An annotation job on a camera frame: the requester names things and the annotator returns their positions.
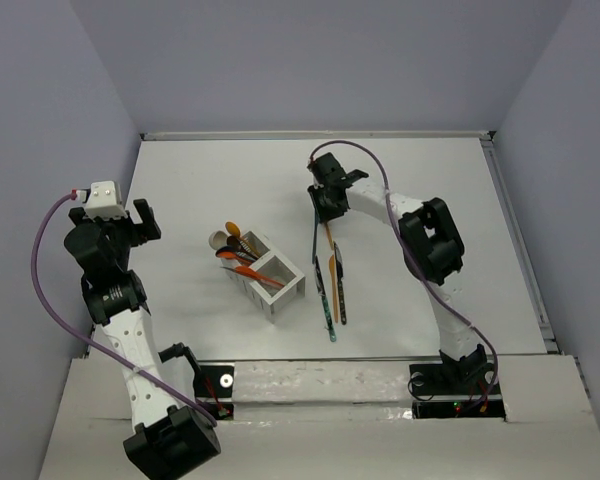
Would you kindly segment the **beige spoon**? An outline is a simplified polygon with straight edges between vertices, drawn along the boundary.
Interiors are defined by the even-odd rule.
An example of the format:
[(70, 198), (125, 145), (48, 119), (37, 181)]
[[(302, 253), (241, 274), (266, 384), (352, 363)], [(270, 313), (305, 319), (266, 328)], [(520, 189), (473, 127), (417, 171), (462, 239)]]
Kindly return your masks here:
[(218, 231), (213, 232), (210, 235), (210, 237), (208, 239), (208, 243), (214, 251), (217, 251), (217, 250), (227, 246), (227, 239), (228, 239), (227, 233), (224, 231), (218, 230)]

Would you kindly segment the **yellow-orange spoon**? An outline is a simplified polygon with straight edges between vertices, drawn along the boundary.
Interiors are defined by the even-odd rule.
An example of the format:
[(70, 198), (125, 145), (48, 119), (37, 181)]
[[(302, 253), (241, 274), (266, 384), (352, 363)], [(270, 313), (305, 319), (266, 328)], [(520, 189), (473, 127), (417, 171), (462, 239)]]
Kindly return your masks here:
[(242, 236), (240, 228), (231, 221), (225, 223), (225, 229), (230, 236), (240, 238)]

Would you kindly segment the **red-orange spoon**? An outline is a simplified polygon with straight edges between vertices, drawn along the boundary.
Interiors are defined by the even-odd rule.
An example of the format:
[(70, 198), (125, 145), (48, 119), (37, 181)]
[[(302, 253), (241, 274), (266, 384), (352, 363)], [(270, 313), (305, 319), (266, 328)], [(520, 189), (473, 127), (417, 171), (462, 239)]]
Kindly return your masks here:
[(226, 260), (235, 260), (245, 266), (250, 266), (253, 263), (251, 257), (233, 250), (219, 249), (215, 252), (215, 256)]

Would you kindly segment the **brown spoon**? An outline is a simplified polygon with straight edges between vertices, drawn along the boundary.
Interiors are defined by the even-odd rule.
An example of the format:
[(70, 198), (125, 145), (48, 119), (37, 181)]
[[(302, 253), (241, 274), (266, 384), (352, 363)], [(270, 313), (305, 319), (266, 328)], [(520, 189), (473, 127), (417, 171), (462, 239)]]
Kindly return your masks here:
[(259, 256), (242, 239), (236, 236), (228, 236), (227, 245), (234, 248), (236, 251), (242, 252), (251, 257), (253, 260), (257, 260), (259, 258)]

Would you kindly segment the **dark blue spoon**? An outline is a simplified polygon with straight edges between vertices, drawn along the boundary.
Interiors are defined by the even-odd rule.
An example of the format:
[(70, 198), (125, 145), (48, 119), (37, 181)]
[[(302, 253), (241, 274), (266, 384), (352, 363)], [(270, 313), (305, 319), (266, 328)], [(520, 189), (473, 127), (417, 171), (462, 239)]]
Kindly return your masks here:
[(225, 245), (221, 248), (219, 248), (216, 252), (215, 252), (215, 256), (219, 257), (219, 258), (235, 258), (237, 261), (245, 263), (245, 264), (251, 264), (254, 261), (256, 261), (256, 258), (252, 257), (251, 255), (249, 255), (247, 252), (244, 252), (242, 250), (236, 249), (232, 246), (229, 245)]

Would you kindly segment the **red-orange knife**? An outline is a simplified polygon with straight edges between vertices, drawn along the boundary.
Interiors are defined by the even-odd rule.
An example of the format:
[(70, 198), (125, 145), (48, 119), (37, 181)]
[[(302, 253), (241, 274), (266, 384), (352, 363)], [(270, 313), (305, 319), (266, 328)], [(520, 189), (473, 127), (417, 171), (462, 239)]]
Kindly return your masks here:
[(261, 273), (251, 269), (250, 267), (244, 266), (244, 265), (239, 265), (236, 267), (225, 267), (225, 270), (231, 271), (233, 273), (236, 273), (237, 275), (249, 278), (251, 280), (259, 281), (261, 283), (270, 285), (277, 289), (282, 289), (284, 287), (283, 283), (281, 283), (277, 280), (274, 280), (272, 278), (269, 278), (265, 275), (262, 275)]

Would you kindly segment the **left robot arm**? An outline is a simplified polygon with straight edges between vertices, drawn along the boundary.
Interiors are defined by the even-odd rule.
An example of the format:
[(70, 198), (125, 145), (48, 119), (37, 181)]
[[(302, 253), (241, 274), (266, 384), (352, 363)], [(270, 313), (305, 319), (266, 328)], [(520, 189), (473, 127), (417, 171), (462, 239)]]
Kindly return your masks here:
[(69, 217), (73, 229), (66, 250), (83, 271), (81, 288), (92, 321), (108, 342), (99, 351), (123, 366), (131, 406), (133, 433), (124, 440), (129, 461), (149, 479), (181, 479), (221, 452), (215, 421), (195, 400), (186, 397), (201, 383), (201, 370), (186, 360), (173, 363), (162, 377), (164, 358), (152, 331), (147, 294), (130, 269), (133, 248), (158, 240), (161, 230), (144, 199), (134, 206), (134, 222), (122, 203), (91, 193)]

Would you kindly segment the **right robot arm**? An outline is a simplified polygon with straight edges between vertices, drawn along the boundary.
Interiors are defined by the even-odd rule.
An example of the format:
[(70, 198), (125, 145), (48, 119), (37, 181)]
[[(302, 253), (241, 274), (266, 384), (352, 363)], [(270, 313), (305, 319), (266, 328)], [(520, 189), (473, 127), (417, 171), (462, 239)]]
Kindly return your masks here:
[(499, 359), (493, 344), (454, 306), (459, 292), (448, 282), (459, 277), (465, 246), (450, 210), (438, 197), (424, 201), (392, 191), (386, 170), (378, 168), (380, 183), (362, 170), (345, 171), (330, 152), (312, 154), (308, 193), (315, 223), (326, 225), (356, 211), (392, 229), (407, 269), (427, 292), (438, 328), (440, 362), (421, 378), (433, 383), (428, 397), (463, 394), (480, 385), (480, 400), (486, 402), (498, 385)]

